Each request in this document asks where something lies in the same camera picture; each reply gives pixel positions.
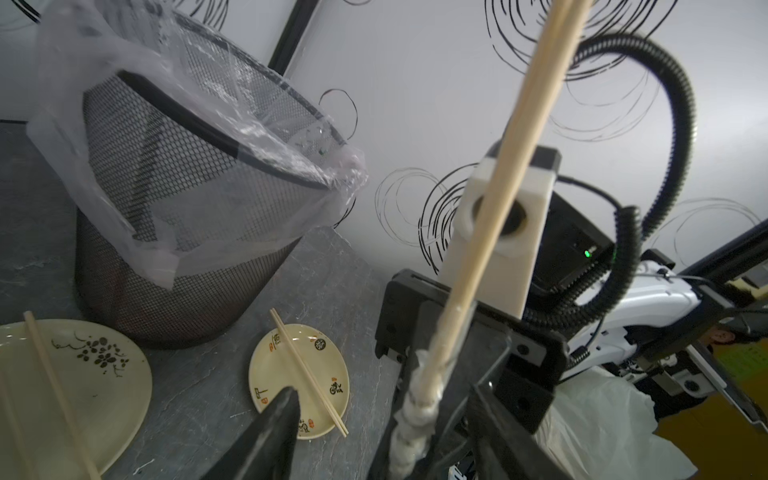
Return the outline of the chopsticks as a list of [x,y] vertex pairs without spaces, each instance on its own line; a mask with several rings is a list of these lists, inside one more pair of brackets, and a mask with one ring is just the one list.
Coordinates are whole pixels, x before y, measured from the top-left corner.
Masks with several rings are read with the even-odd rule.
[[409,382],[391,435],[387,473],[390,479],[410,475],[429,444],[443,393],[470,328],[477,290],[557,100],[590,8],[588,1],[552,4],[507,123],[458,278],[424,353],[424,361]]
[[[72,440],[73,449],[77,454],[78,460],[89,479],[101,479],[100,471],[92,459],[90,450],[83,439],[74,411],[70,406],[63,386],[61,385],[61,382],[56,374],[55,368],[48,354],[47,347],[43,342],[36,318],[33,312],[30,310],[25,311],[23,313],[23,317],[27,335],[35,347],[35,351],[42,365],[47,383],[52,389],[58,408],[63,415],[67,431]],[[14,446],[16,447],[22,462],[24,478],[39,479],[40,476],[37,472],[35,461],[32,458],[31,450],[25,443],[21,420],[13,403],[11,390],[7,384],[4,369],[1,369],[1,401],[5,418],[10,427]]]
[[300,366],[301,370],[303,371],[304,376],[309,381],[310,385],[312,386],[316,396],[318,397],[319,401],[322,403],[323,407],[327,411],[328,415],[331,417],[333,423],[339,430],[340,434],[343,438],[346,438],[349,435],[349,431],[342,419],[342,417],[337,413],[335,407],[332,405],[332,403],[324,396],[323,390],[320,387],[320,384],[316,380],[314,374],[312,373],[311,369],[309,368],[309,365],[306,363],[306,361],[301,356],[300,352],[297,350],[297,348],[294,345],[293,337],[289,334],[289,332],[286,329],[286,326],[284,322],[282,321],[282,318],[280,317],[279,313],[275,308],[271,308],[269,310],[269,313],[272,317],[273,322],[275,323],[279,334],[283,340],[283,342],[287,345],[289,351],[295,358],[296,362]]

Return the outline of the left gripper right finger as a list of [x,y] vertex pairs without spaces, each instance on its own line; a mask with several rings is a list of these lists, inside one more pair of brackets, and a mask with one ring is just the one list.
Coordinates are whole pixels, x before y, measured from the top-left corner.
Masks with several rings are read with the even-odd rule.
[[569,479],[489,387],[472,389],[467,420],[477,479]]

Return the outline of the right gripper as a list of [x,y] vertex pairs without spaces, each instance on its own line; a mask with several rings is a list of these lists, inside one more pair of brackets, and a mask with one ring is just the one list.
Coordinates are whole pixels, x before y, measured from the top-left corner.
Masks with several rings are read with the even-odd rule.
[[[416,353],[427,349],[448,295],[448,287],[408,269],[386,286],[375,354],[391,356],[401,365],[394,410],[404,403],[408,383],[420,365]],[[411,478],[444,479],[450,467],[464,459],[472,460],[476,473],[467,420],[467,402],[475,386],[489,387],[533,437],[565,367],[562,336],[478,304],[443,393],[434,432]]]

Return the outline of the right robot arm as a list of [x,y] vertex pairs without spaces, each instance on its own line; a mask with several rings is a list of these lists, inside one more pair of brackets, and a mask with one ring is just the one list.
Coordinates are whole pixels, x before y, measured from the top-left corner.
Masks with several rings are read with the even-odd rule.
[[765,429],[761,408],[695,338],[706,328],[741,314],[713,285],[741,267],[767,257],[767,227],[759,224],[698,262],[693,276],[673,275],[662,256],[642,256],[633,283],[616,308],[576,329],[569,341],[561,328],[521,323],[480,304],[466,351],[445,393],[445,410],[425,456],[414,469],[427,479],[445,471],[482,440],[496,439],[517,470],[555,398],[558,383],[589,367],[627,369],[637,359],[659,362],[685,352],[693,369],[676,371],[672,382],[688,396],[719,393],[756,428]]

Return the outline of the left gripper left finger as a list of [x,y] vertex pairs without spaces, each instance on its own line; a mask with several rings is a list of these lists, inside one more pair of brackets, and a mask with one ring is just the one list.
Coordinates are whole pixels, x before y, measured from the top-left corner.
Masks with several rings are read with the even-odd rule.
[[202,479],[288,479],[299,416],[298,392],[283,388]]

